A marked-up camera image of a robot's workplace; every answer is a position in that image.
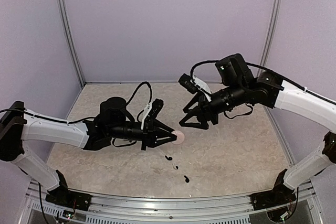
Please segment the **pink earbud charging case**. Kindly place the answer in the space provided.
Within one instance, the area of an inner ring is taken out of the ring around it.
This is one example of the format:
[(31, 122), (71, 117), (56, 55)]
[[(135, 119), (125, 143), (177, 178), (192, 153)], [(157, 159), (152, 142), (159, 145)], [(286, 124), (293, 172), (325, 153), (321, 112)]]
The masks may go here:
[(176, 135), (176, 140), (172, 142), (173, 144), (180, 145), (184, 142), (185, 135), (183, 132), (175, 130), (172, 132), (172, 134)]

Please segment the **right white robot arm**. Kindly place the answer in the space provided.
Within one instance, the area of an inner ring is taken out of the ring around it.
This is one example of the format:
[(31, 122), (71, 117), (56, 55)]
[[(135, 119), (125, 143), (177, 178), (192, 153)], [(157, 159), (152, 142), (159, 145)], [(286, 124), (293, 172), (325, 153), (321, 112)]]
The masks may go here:
[(246, 62), (241, 54), (209, 62), (215, 65), (225, 87), (212, 93), (207, 84), (194, 75), (201, 62), (191, 68), (190, 74), (183, 74), (179, 84), (194, 97), (183, 109), (186, 115), (180, 120), (180, 126), (206, 130), (209, 123), (218, 123), (220, 113), (225, 114), (242, 104), (249, 108), (261, 104), (303, 116), (328, 129), (316, 150), (278, 175), (268, 194), (273, 205), (281, 204), (301, 183), (335, 164), (335, 101), (265, 67), (254, 77), (250, 69), (253, 64)]

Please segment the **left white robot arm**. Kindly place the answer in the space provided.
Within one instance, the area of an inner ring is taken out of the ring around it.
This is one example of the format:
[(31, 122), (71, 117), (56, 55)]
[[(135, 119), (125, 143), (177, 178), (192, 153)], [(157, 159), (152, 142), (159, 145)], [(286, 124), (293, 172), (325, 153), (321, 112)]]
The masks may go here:
[(60, 204), (73, 201), (61, 172), (51, 169), (33, 153), (24, 141), (45, 141), (74, 146), (86, 151), (98, 151), (115, 139), (141, 142), (141, 149), (155, 148), (174, 142), (173, 129), (156, 119), (163, 100), (147, 104), (144, 118), (137, 122), (127, 110), (127, 102), (112, 97), (100, 104), (99, 114), (92, 120), (62, 121), (35, 114), (16, 101), (1, 118), (1, 160), (15, 164), (38, 181)]

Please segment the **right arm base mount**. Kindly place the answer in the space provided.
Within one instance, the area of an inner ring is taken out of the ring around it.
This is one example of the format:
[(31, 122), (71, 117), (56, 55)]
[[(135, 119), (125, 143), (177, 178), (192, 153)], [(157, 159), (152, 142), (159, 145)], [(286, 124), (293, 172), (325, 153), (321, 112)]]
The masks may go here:
[(294, 193), (285, 194), (273, 190), (254, 193), (250, 196), (254, 211), (287, 204), (290, 201), (295, 201), (296, 198)]

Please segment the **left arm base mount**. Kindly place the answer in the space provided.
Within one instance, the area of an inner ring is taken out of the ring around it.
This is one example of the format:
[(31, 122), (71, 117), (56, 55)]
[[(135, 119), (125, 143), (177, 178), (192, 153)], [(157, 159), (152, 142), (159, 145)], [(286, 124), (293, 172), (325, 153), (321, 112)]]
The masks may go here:
[(73, 210), (88, 211), (92, 196), (71, 190), (55, 189), (47, 193), (46, 201)]

